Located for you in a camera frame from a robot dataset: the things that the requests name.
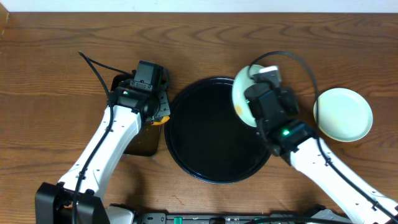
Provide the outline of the orange green scrub sponge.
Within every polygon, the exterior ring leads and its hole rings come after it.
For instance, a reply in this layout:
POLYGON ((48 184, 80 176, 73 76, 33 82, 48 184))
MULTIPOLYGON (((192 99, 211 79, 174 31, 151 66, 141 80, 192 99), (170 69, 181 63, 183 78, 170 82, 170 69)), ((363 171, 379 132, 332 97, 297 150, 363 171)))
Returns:
POLYGON ((155 120, 155 121, 152 123, 152 125, 153 125, 153 126, 160 126, 160 125, 166 123, 169 119, 170 119, 170 116, 164 116, 164 117, 162 117, 162 119, 157 119, 157 120, 155 120))

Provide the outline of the green plate stained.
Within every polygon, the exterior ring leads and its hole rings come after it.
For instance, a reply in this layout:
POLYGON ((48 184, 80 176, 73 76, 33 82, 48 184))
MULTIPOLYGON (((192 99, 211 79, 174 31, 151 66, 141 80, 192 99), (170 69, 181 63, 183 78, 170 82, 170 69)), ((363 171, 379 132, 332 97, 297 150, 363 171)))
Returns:
POLYGON ((232 101, 236 114, 246 125, 254 128, 256 127, 256 121, 249 109, 244 92, 255 84, 254 80, 251 79, 249 75, 255 75, 263 68, 264 67, 261 65, 253 65, 251 68, 248 66, 242 68, 236 75, 232 87, 232 101))

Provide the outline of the green plate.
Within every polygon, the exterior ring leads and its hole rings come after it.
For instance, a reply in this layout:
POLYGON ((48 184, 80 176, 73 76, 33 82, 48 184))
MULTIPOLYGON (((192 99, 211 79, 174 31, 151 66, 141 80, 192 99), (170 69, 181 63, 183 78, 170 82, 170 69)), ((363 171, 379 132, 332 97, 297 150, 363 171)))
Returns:
POLYGON ((322 93, 314 103, 313 116, 326 136, 341 142, 362 139, 373 125, 369 103, 347 88, 332 88, 322 93))

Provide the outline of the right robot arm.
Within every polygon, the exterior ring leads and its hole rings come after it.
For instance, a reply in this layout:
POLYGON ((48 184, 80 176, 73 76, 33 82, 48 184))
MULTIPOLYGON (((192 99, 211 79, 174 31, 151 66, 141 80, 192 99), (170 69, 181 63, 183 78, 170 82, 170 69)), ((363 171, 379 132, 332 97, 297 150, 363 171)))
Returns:
MULTIPOLYGON (((365 137, 373 125, 368 102, 347 88, 322 93, 313 116, 323 133, 341 142, 365 137)), ((291 120, 271 137, 282 145, 287 163, 314 181, 353 223, 397 223, 397 202, 353 172, 311 127, 291 120)))

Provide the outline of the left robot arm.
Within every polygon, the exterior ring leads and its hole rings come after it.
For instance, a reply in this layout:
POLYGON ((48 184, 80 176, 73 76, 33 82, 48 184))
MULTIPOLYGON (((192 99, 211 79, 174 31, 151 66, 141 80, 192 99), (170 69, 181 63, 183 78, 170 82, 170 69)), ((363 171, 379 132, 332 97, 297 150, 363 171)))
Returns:
POLYGON ((145 123, 160 125, 170 114, 165 90, 117 87, 85 150, 57 184, 42 183, 35 195, 37 223, 133 223, 124 205, 104 207, 110 178, 130 142, 145 123))

